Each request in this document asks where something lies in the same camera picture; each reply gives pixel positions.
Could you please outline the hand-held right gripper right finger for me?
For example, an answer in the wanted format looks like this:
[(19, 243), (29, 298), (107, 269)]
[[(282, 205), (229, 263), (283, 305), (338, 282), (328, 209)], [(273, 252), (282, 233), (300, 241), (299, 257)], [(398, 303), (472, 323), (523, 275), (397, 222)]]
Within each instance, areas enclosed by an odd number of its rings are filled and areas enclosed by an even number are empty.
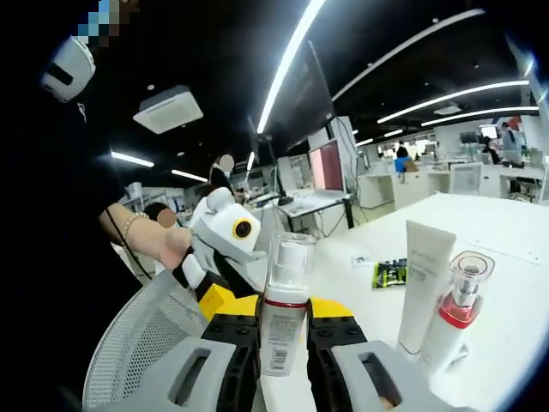
[(307, 302), (307, 376), (318, 411), (469, 411), (429, 389), (417, 367), (385, 342), (366, 339), (339, 302)]

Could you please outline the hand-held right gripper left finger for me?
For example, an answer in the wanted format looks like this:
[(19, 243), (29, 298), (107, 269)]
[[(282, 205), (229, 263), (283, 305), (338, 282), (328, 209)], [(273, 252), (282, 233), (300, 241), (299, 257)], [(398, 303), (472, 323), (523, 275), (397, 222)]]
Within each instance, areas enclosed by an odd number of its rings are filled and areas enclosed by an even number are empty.
[(94, 411), (260, 411), (257, 297), (237, 315), (216, 314), (142, 373), (129, 395)]

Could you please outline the person's left hand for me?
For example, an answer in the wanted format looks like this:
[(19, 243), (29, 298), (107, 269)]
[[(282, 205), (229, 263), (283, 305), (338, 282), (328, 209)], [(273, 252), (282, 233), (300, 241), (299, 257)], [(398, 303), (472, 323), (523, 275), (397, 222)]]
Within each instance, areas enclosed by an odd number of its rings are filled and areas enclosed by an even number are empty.
[(174, 270), (181, 265), (190, 248), (192, 234), (188, 227), (164, 230), (160, 241), (159, 260), (168, 270)]

